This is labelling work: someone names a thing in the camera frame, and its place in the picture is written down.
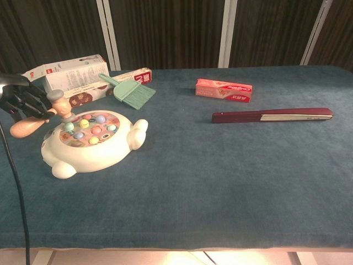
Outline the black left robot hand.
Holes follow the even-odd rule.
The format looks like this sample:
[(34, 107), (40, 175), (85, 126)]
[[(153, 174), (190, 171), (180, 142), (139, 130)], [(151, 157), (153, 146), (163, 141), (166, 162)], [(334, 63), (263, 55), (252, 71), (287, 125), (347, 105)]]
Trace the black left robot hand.
[(51, 119), (55, 113), (47, 94), (32, 84), (26, 77), (17, 74), (1, 73), (1, 109), (15, 122), (27, 117), (40, 120)]

